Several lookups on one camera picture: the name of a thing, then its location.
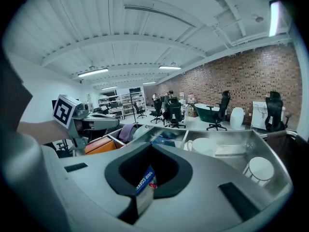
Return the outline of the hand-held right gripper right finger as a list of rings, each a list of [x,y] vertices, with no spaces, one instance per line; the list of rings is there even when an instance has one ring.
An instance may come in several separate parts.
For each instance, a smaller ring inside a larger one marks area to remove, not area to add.
[[[162,146],[187,160],[193,175],[176,196],[155,199],[144,212],[144,227],[156,232],[256,232],[265,227],[284,207],[289,190],[277,197],[224,161]],[[232,183],[258,210],[244,220],[220,186]]]

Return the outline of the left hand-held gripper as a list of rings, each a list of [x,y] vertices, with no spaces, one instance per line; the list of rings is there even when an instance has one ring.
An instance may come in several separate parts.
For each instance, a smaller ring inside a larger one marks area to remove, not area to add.
[[[86,131],[105,130],[119,125],[119,120],[111,117],[96,117],[89,121],[90,111],[88,103],[81,102],[68,95],[59,95],[53,108],[53,118],[66,128],[72,141],[69,151],[75,155],[82,151],[89,143]]]

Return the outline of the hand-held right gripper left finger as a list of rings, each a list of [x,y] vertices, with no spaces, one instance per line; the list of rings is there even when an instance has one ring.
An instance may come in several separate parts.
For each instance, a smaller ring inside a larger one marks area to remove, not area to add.
[[[129,195],[118,194],[105,178],[110,162],[121,156],[135,156],[149,143],[129,145],[103,154],[59,159],[43,146],[43,195],[46,226],[49,229],[151,229],[153,218],[138,216],[135,187]]]

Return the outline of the orange box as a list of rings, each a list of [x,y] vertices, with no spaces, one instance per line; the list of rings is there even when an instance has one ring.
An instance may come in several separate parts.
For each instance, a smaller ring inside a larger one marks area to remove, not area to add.
[[[116,149],[117,145],[115,144],[114,140],[110,139],[109,137],[105,137],[87,145],[84,149],[84,152],[86,155],[93,155]]]

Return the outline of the purple packet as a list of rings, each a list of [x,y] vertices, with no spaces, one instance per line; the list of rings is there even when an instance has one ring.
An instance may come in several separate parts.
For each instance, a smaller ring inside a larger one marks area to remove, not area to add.
[[[137,124],[125,124],[120,131],[119,140],[123,143],[129,143],[137,129]]]

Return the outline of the white slim packet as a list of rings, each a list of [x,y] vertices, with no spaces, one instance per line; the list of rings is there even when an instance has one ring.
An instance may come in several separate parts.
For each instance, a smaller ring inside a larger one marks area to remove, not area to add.
[[[132,140],[135,142],[148,142],[150,137],[150,130],[152,127],[143,125],[139,127],[132,136]]]

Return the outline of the large plain white mug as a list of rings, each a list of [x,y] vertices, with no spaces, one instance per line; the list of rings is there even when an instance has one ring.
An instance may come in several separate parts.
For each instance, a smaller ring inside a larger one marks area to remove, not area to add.
[[[215,157],[217,144],[209,138],[197,138],[186,142],[186,149],[190,152]]]

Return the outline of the stainless steel service cart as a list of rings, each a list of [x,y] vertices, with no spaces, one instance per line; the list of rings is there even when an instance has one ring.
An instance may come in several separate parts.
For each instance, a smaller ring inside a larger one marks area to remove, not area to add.
[[[269,160],[275,169],[275,174],[265,186],[262,187],[243,175],[253,183],[253,191],[262,195],[259,200],[252,199],[257,206],[264,207],[276,200],[287,200],[294,191],[294,186],[274,156],[275,152],[270,150],[264,139],[253,130],[215,132],[152,127],[150,133],[149,141],[146,143],[151,143],[157,138],[174,141],[176,147],[172,147],[172,149],[175,149],[178,153],[189,152],[192,156],[198,157],[202,156],[202,154],[188,151],[186,142],[197,138],[209,138],[217,144],[215,158],[225,162],[241,174],[243,174],[246,165],[252,158],[263,157]],[[138,143],[144,142],[132,141],[122,146],[121,149]]]

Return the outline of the blue coffee box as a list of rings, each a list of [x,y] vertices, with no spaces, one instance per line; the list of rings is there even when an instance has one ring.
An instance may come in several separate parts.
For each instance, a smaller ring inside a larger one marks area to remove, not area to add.
[[[171,146],[171,147],[176,147],[174,141],[163,140],[163,139],[161,139],[161,138],[157,138],[156,140],[153,140],[153,141],[152,141],[152,144],[167,145],[167,146]]]
[[[155,189],[149,186],[150,183],[157,184],[155,171],[149,166],[140,183],[136,187],[136,206],[138,216],[141,216],[154,199]]]

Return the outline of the white mug striped print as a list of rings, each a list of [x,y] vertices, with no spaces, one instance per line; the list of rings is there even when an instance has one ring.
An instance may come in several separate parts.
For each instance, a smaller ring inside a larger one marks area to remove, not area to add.
[[[263,157],[254,157],[246,165],[243,175],[260,186],[265,186],[274,176],[272,163]]]

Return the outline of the person's left forearm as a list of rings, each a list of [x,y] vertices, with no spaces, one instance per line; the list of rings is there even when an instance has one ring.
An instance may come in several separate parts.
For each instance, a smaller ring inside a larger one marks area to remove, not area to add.
[[[33,137],[39,144],[44,145],[62,139],[71,139],[67,129],[55,120],[41,123],[20,122],[17,131]]]

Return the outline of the black floor stand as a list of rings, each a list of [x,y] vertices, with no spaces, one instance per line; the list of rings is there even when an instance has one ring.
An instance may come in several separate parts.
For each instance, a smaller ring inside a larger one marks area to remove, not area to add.
[[[133,92],[129,89],[130,102],[131,102],[131,106],[132,106],[132,110],[133,110],[134,123],[138,125],[139,123],[136,120],[136,111],[135,111],[135,107],[134,107],[134,104],[133,104],[132,94],[133,94]]]

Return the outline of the pile of cardboard boxes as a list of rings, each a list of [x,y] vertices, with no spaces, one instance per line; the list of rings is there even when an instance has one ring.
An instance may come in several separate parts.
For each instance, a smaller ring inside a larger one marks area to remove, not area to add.
[[[195,96],[193,93],[185,94],[184,92],[179,93],[179,102],[182,104],[182,109],[185,111],[185,115],[189,116],[189,111],[192,110],[192,106],[195,104]]]

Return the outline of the green bathtub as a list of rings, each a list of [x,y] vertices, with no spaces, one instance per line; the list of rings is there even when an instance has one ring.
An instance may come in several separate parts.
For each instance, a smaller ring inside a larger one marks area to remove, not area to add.
[[[213,116],[219,114],[220,107],[215,106],[210,109],[209,105],[202,103],[195,103],[194,107],[201,121],[209,123],[216,122],[216,118],[213,118]]]

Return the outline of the white cabinet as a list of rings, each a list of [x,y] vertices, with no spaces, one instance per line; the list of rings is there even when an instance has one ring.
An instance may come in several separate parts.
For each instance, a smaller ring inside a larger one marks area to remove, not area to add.
[[[283,106],[283,111],[281,119],[283,122],[283,115],[285,112],[285,107]],[[258,129],[266,130],[265,119],[267,117],[267,105],[266,102],[253,101],[253,116],[251,126]]]

